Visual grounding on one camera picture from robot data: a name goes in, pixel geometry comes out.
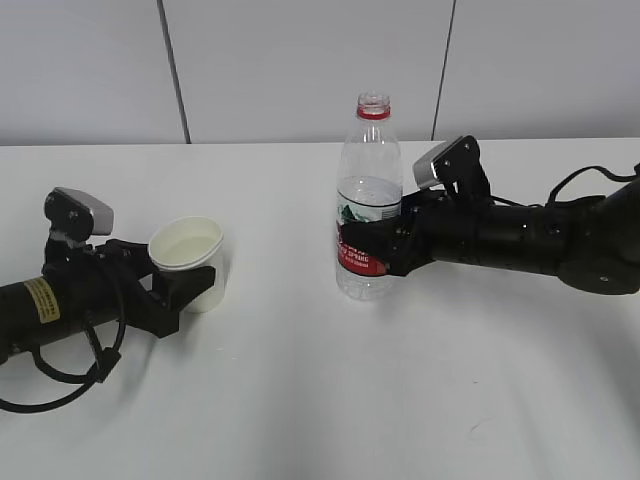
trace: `water bottle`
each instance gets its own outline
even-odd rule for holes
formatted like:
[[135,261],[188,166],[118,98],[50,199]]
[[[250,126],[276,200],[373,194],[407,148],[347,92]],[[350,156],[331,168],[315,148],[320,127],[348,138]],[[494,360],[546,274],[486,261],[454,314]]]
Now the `water bottle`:
[[[400,214],[400,145],[391,126],[387,95],[371,92],[358,97],[356,125],[342,148],[337,190],[338,227]],[[339,230],[337,243],[336,280],[343,292],[357,300],[389,292],[395,278],[385,275],[381,261],[342,242]]]

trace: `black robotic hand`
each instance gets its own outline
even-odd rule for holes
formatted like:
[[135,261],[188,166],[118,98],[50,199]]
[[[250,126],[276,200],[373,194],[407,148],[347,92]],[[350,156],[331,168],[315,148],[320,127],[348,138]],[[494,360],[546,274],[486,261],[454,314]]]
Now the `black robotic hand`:
[[[556,200],[590,169],[627,185],[608,197]],[[343,242],[382,261],[388,274],[404,276],[440,260],[557,276],[598,294],[640,290],[640,164],[630,176],[580,169],[544,206],[492,196],[471,136],[439,145],[413,171],[420,190],[402,199],[398,217],[341,227]],[[444,189],[431,188],[439,184]]]
[[[180,312],[215,283],[215,269],[160,271],[146,244],[108,240],[93,247],[92,235],[110,235],[113,210],[78,190],[56,188],[46,198],[51,221],[42,276],[0,287],[0,365],[29,352],[35,366],[48,377],[77,385],[52,402],[20,405],[0,399],[0,409],[38,413],[70,403],[96,383],[102,383],[120,360],[125,328],[131,326],[158,338],[176,333]],[[150,276],[151,289],[141,279]],[[118,322],[112,346],[101,345],[95,327]],[[84,332],[95,362],[83,375],[61,372],[49,365],[40,347]]]

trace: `tabletop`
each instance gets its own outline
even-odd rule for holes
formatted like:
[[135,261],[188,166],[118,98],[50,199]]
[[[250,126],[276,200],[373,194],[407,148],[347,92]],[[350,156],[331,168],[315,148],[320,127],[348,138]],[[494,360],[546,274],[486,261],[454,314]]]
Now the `tabletop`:
[[[405,191],[430,142],[402,144]],[[493,193],[546,199],[573,170],[630,174],[640,139],[480,142]],[[225,231],[226,296],[162,340],[129,329],[102,384],[60,410],[0,414],[7,478],[637,479],[640,303],[555,278],[436,263],[361,303],[336,286],[340,145],[0,148],[0,284],[37,276],[55,186],[146,242],[205,215]],[[563,198],[619,187],[585,174]],[[93,243],[101,243],[96,238]],[[100,327],[108,343],[114,325]],[[82,335],[43,349],[83,372]],[[69,389],[27,355],[0,396]]]

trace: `paper cup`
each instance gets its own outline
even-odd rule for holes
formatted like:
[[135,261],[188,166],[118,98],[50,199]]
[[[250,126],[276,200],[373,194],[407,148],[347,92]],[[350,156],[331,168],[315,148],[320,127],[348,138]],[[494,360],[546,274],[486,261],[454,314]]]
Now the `paper cup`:
[[160,270],[181,272],[206,265],[216,269],[213,287],[187,305],[187,312],[208,312],[224,296],[223,237],[220,225],[210,218],[185,217],[162,227],[149,240],[149,257]]

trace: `yellow label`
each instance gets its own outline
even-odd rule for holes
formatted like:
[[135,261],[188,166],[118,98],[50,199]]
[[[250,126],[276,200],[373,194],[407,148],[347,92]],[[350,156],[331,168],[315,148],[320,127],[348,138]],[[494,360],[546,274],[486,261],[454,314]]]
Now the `yellow label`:
[[54,322],[60,319],[60,307],[56,300],[51,286],[42,278],[33,278],[24,282],[29,293],[33,297],[33,302],[38,309],[40,323]]

